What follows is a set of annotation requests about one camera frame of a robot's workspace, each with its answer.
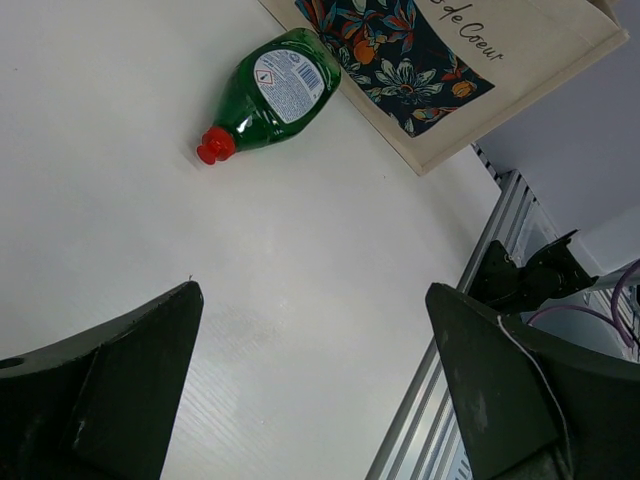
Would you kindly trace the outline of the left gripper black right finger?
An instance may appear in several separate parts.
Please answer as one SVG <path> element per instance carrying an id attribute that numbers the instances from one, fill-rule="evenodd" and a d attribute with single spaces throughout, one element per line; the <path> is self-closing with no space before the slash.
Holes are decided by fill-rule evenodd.
<path id="1" fill-rule="evenodd" d="M 638 364 L 446 284 L 425 302 L 474 478 L 638 478 Z"/>

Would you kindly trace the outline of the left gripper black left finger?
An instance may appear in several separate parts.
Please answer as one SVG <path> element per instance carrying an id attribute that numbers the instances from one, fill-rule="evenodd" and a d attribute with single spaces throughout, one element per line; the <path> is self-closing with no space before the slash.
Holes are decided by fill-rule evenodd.
<path id="1" fill-rule="evenodd" d="M 1 362 L 4 479 L 157 479 L 203 312 L 196 282 Z"/>

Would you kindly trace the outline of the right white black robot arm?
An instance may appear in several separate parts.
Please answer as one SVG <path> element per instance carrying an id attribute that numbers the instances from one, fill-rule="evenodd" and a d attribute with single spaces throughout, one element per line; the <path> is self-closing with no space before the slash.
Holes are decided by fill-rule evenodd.
<path id="1" fill-rule="evenodd" d="M 468 289 L 473 299 L 504 314 L 538 310 L 548 300 L 566 298 L 597 284 L 570 246 L 576 229 L 544 245 L 522 266 L 504 244 L 489 243 Z"/>

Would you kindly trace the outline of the beige canvas tote bag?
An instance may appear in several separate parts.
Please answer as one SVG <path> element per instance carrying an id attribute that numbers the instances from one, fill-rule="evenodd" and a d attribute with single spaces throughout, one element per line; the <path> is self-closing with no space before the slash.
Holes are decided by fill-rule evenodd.
<path id="1" fill-rule="evenodd" d="M 312 29 L 343 91 L 423 175 L 628 40 L 607 1 L 268 1 Z"/>

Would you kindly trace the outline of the green dish soap bottle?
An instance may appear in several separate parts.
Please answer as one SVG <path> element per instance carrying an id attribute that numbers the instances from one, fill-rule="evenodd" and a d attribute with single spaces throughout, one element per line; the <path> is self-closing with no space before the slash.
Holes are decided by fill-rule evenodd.
<path id="1" fill-rule="evenodd" d="M 340 83 L 341 66 L 315 32 L 287 31 L 251 52 L 233 70 L 197 156 L 213 165 L 238 152 L 298 135 Z"/>

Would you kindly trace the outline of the aluminium mounting rail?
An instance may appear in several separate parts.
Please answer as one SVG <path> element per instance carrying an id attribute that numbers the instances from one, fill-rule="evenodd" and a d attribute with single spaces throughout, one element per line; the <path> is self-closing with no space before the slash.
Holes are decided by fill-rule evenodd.
<path id="1" fill-rule="evenodd" d="M 524 176 L 512 170 L 496 178 L 500 197 L 456 287 L 468 291 L 493 240 L 514 262 L 516 243 L 539 202 Z M 366 474 L 368 479 L 471 479 L 473 474 L 456 422 L 436 343 L 430 341 Z"/>

